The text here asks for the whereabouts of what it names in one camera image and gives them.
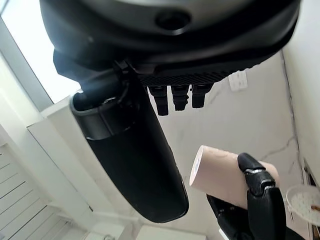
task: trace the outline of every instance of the marble wall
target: marble wall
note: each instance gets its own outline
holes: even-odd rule
[[[193,109],[190,98],[185,111],[174,111],[172,98],[169,97],[169,116],[160,116],[159,121],[185,182],[190,208],[186,216],[157,226],[204,234],[209,240],[222,239],[205,194],[189,187],[189,174],[200,145],[234,153],[247,152],[258,160],[274,164],[280,174],[283,194],[290,186],[302,182],[281,55],[278,53],[262,64],[247,69],[246,74],[247,89],[231,92],[229,81],[224,79],[206,95],[204,108]],[[112,184],[86,141],[81,138],[69,109],[61,109],[51,114],[49,119],[116,211],[122,216],[138,217],[142,223],[154,225],[140,216]],[[294,216],[295,225],[290,218],[288,221],[301,234],[306,234],[307,225],[297,216]]]

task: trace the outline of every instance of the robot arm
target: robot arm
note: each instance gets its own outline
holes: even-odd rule
[[[283,198],[272,176],[247,153],[237,160],[249,187],[248,209],[207,195],[223,232],[230,240],[303,240],[286,226]]]
[[[203,107],[214,83],[290,40],[299,7],[300,0],[40,0],[56,70],[82,88],[71,111],[106,173],[145,218],[164,223],[189,207],[146,90],[162,116],[169,113],[167,86],[177,111],[190,88],[192,107]],[[252,202],[260,199],[254,194]]]

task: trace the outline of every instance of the pink cylinder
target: pink cylinder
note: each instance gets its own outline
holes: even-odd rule
[[[189,185],[208,195],[247,209],[248,186],[238,167],[238,155],[209,146],[201,146],[194,159]],[[279,187],[279,174],[275,166],[260,162],[275,179]]]

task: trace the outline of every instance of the wall socket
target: wall socket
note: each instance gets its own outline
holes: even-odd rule
[[[229,77],[230,88],[232,92],[238,92],[248,87],[246,71],[236,71]]]

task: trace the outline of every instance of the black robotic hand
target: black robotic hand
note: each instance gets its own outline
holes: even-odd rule
[[[238,165],[249,187],[248,209],[207,195],[223,232],[230,240],[303,240],[286,226],[286,211],[280,189],[266,169],[242,153]]]

